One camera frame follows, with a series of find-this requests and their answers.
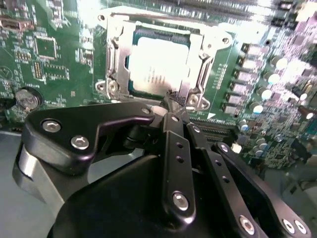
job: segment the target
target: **connector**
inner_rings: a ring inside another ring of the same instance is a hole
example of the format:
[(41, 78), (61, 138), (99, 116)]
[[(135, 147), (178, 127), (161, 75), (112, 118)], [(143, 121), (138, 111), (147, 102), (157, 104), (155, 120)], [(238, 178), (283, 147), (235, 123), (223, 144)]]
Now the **connector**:
[(30, 20), (12, 19), (7, 16), (0, 16), (0, 27), (4, 30), (15, 32), (23, 32), (34, 29)]

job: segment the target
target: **bolt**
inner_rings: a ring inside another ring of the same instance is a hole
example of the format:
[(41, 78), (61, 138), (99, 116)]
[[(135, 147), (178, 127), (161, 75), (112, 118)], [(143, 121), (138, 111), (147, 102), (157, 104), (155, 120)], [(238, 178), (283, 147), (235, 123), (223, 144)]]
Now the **bolt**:
[(294, 233), (295, 233), (295, 229), (294, 229), (293, 225), (292, 225), (289, 221), (287, 221), (287, 220), (285, 220), (285, 219), (282, 219), (282, 222), (284, 223), (286, 229), (287, 229), (291, 234), (294, 234)]
[(243, 229), (249, 233), (250, 235), (254, 235), (255, 230), (253, 224), (249, 221), (248, 218), (245, 216), (240, 216), (239, 218), (240, 224), (242, 225)]
[(176, 117), (174, 117), (174, 116), (172, 116), (172, 119), (173, 119), (174, 121), (178, 121), (178, 118), (176, 118)]
[(108, 88), (111, 93), (115, 93), (119, 90), (119, 85), (116, 81), (112, 80), (109, 82)]
[(224, 152), (228, 152), (228, 148), (225, 145), (220, 146)]
[(179, 210), (186, 211), (188, 209), (187, 198), (179, 192), (173, 194), (173, 202)]
[(195, 106), (197, 103), (198, 103), (198, 97), (196, 95), (191, 95), (189, 98), (188, 98), (188, 103), (191, 105), (191, 106)]
[(98, 89), (99, 91), (103, 91), (104, 85), (103, 85), (102, 83), (98, 84), (98, 85), (97, 85), (97, 89)]
[(197, 133), (200, 132), (199, 128), (198, 128), (197, 126), (195, 126), (195, 125), (193, 125), (193, 129), (194, 129), (194, 131), (197, 132)]
[(71, 138), (70, 144), (76, 149), (86, 150), (89, 146), (89, 141), (84, 136), (77, 135)]
[(224, 42), (225, 44), (228, 44), (229, 43), (229, 39), (228, 38), (223, 38), (222, 42)]
[(302, 225), (302, 223), (300, 223), (299, 221), (295, 220), (295, 225), (297, 226), (297, 228), (299, 229), (299, 231), (303, 234), (307, 234), (307, 231), (305, 229), (305, 227)]
[(42, 127), (45, 131), (51, 133), (58, 132), (61, 129), (60, 124), (54, 120), (46, 120), (45, 122), (43, 122)]

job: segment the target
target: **motherboard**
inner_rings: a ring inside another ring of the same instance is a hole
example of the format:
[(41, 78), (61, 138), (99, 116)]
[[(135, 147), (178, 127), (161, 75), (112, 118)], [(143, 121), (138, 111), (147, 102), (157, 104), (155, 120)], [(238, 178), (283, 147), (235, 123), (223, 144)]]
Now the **motherboard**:
[(316, 33), (314, 0), (0, 0), (0, 127), (171, 90), (255, 170), (308, 163)]

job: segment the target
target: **robotic arm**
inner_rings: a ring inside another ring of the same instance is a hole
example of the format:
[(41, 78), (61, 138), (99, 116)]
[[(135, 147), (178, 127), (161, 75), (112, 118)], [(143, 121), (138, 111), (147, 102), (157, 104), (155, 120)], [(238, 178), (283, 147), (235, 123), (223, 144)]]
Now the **robotic arm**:
[[(91, 163), (144, 155), (89, 184)], [(13, 177), (45, 202), (48, 237), (310, 238), (307, 225), (224, 143), (211, 147), (183, 100), (31, 113)]]

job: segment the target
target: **cpu socket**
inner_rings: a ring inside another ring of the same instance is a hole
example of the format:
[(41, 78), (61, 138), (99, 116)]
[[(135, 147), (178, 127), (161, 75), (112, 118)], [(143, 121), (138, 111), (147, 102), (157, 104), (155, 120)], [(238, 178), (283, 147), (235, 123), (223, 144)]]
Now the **cpu socket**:
[(205, 87), (216, 52), (232, 44), (217, 26), (119, 6), (101, 10), (106, 33), (106, 79), (95, 84), (111, 100), (158, 105), (175, 92), (188, 110), (210, 107)]

